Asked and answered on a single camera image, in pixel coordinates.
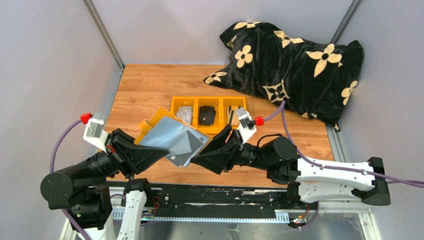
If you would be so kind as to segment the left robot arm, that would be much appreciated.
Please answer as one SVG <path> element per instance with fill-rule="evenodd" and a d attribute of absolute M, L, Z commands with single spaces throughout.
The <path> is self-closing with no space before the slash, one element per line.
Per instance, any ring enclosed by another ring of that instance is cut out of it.
<path fill-rule="evenodd" d="M 137 145 L 121 129 L 108 133 L 103 151 L 66 168 L 51 169 L 40 184 L 40 192 L 51 210 L 61 210 L 83 240 L 137 240 L 143 210 L 153 193 L 149 181 L 135 179 L 169 151 Z M 121 173 L 127 178 L 122 193 L 124 206 L 120 229 L 115 232 L 113 206 L 107 178 Z"/>

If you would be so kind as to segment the yellow leather card holder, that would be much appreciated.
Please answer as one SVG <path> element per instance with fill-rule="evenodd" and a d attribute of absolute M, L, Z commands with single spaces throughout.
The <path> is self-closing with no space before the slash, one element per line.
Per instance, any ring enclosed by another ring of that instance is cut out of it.
<path fill-rule="evenodd" d="M 160 107 L 150 119 L 139 124 L 140 134 L 134 143 L 140 146 L 164 148 L 165 156 L 177 167 L 187 167 L 201 153 L 212 137 L 183 122 L 170 111 Z"/>

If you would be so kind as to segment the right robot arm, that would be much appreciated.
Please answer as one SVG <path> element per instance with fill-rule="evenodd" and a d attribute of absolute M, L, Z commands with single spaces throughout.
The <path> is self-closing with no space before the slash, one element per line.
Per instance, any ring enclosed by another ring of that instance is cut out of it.
<path fill-rule="evenodd" d="M 266 172 L 266 177 L 286 185 L 286 204 L 298 209 L 303 204 L 325 200 L 354 200 L 370 206 L 388 206 L 391 196 L 380 157 L 365 162 L 335 162 L 301 156 L 285 136 L 259 146 L 244 142 L 238 129 L 227 125 L 207 147 L 190 161 L 215 174 L 234 166 Z"/>

